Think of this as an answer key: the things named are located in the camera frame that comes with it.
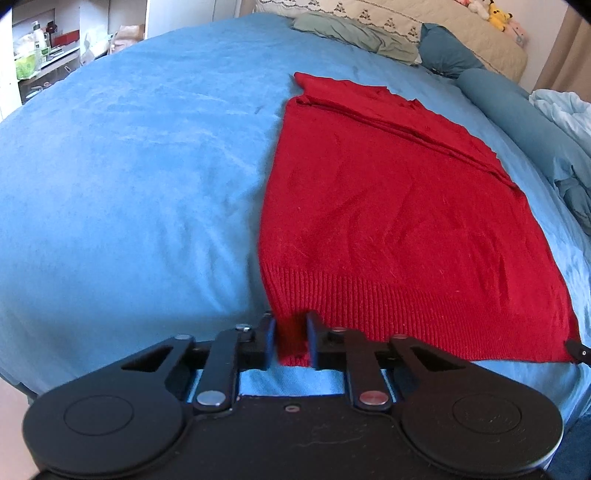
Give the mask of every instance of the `plush toy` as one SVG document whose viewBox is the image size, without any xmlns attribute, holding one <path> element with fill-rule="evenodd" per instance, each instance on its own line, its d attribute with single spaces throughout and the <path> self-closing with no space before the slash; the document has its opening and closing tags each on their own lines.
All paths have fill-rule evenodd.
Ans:
<svg viewBox="0 0 591 480">
<path fill-rule="evenodd" d="M 468 5 L 468 10 L 478 16 L 483 20 L 488 20 L 490 15 L 488 13 L 489 5 L 491 4 L 491 0 L 470 0 L 470 4 Z"/>
<path fill-rule="evenodd" d="M 523 27 L 519 25 L 519 22 L 512 18 L 506 25 L 505 33 L 509 35 L 515 42 L 517 42 L 521 48 L 524 48 L 530 39 L 530 36 L 523 29 Z"/>
<path fill-rule="evenodd" d="M 498 8 L 494 2 L 491 2 L 488 12 L 490 15 L 488 21 L 492 23 L 494 27 L 498 28 L 502 32 L 505 31 L 505 26 L 507 25 L 507 22 L 511 18 L 513 18 L 513 15 L 506 14 L 505 12 L 503 12 L 503 10 Z"/>
</svg>

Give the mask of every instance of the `pink stuffed toy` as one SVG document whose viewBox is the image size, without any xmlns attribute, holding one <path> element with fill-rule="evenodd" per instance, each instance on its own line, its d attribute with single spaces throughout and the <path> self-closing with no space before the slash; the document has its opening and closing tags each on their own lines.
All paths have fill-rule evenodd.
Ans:
<svg viewBox="0 0 591 480">
<path fill-rule="evenodd" d="M 506 25 L 505 33 L 509 35 L 521 48 L 524 48 L 530 36 L 513 18 Z"/>
</svg>

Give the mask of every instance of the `ribbed hem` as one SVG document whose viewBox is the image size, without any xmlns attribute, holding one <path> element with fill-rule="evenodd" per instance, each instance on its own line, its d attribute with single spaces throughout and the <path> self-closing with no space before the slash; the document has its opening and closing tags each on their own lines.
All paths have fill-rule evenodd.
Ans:
<svg viewBox="0 0 591 480">
<path fill-rule="evenodd" d="M 304 314 L 309 310 L 317 310 L 329 327 L 359 329 L 380 341 L 403 333 L 469 361 L 572 361 L 566 338 L 553 335 L 567 329 L 552 319 L 507 314 L 493 303 L 474 304 L 460 295 L 266 262 L 261 273 L 277 318 L 280 359 L 287 365 L 306 364 Z"/>
</svg>

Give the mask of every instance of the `white stuffed toy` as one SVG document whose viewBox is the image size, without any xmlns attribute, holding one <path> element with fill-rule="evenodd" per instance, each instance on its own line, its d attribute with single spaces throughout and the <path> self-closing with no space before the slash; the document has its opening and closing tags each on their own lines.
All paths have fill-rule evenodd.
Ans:
<svg viewBox="0 0 591 480">
<path fill-rule="evenodd" d="M 470 0 L 470 5 L 468 5 L 468 10 L 470 12 L 478 14 L 478 16 L 483 20 L 488 20 L 490 17 L 488 13 L 488 7 L 491 4 L 491 0 Z"/>
</svg>

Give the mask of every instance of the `blue pillow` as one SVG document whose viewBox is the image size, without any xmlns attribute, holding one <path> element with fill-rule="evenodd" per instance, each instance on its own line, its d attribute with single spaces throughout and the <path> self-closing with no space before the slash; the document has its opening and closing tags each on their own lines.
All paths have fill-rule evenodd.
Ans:
<svg viewBox="0 0 591 480">
<path fill-rule="evenodd" d="M 530 104 L 527 92 L 496 73 L 467 70 L 456 85 L 540 169 L 591 236 L 591 158 L 577 142 Z"/>
<path fill-rule="evenodd" d="M 423 24 L 418 52 L 425 68 L 452 79 L 457 79 L 464 70 L 485 68 L 453 33 L 435 23 Z"/>
</svg>

